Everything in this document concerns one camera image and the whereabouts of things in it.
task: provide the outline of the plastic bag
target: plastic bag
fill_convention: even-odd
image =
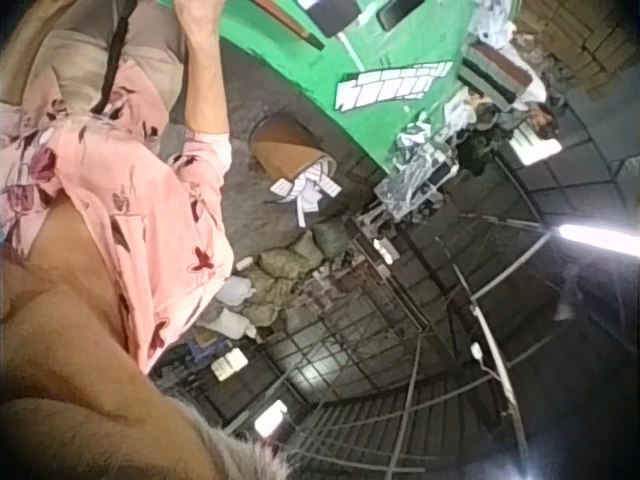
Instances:
[[[226,308],[212,321],[198,322],[198,325],[208,330],[219,332],[232,340],[239,340],[243,335],[255,338],[256,329],[248,318]]]
[[[251,297],[254,292],[255,289],[251,287],[251,280],[232,276],[222,284],[222,287],[216,293],[216,299],[230,307],[237,307]]]

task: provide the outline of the black object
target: black object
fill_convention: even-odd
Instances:
[[[391,0],[378,10],[378,22],[382,29],[388,32],[423,3],[424,0]]]
[[[362,13],[356,0],[318,0],[308,8],[303,6],[304,3],[298,0],[298,4],[328,38],[342,32]]]
[[[114,32],[113,37],[111,37],[111,43],[109,44],[107,71],[102,82],[100,101],[91,109],[91,113],[95,115],[102,114],[109,103],[111,90],[113,90],[113,83],[116,80],[116,73],[118,72],[118,64],[120,63],[122,48],[124,47],[124,41],[127,37],[127,31],[129,30],[129,18],[131,18],[131,15],[133,15],[133,11],[137,6],[138,0],[125,0],[124,2],[122,13],[120,14],[120,18],[116,26],[116,31]]]

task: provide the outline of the shirt sleeve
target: shirt sleeve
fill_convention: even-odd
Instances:
[[[171,167],[189,191],[197,191],[213,220],[222,229],[222,193],[224,174],[231,166],[228,134],[211,135],[187,130],[182,154]]]

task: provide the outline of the pink floral shirt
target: pink floral shirt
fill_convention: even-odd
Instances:
[[[118,293],[127,351],[147,373],[229,276],[220,210],[228,135],[190,133],[170,165],[157,156],[168,113],[133,63],[101,116],[69,113],[52,71],[21,108],[0,104],[0,227],[22,256],[64,191],[84,217]]]

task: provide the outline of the person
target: person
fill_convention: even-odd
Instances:
[[[0,451],[17,478],[286,477],[146,376],[231,272],[223,6],[140,0],[100,115],[121,2],[38,0],[5,48]],[[167,165],[185,49],[189,133]]]
[[[547,106],[547,88],[511,43],[516,30],[510,20],[511,2],[487,0],[477,3],[479,5],[469,26],[473,42],[465,53],[463,72],[470,69],[467,80],[471,83],[478,74],[482,74],[491,95],[489,92],[472,95],[474,110],[479,113],[483,109],[486,111],[487,104],[499,104],[500,108],[495,108],[494,113],[504,130],[515,130],[526,121],[541,139],[554,138],[559,126],[556,116]],[[526,78],[524,84],[521,83],[522,75]],[[505,92],[513,96],[502,99]]]

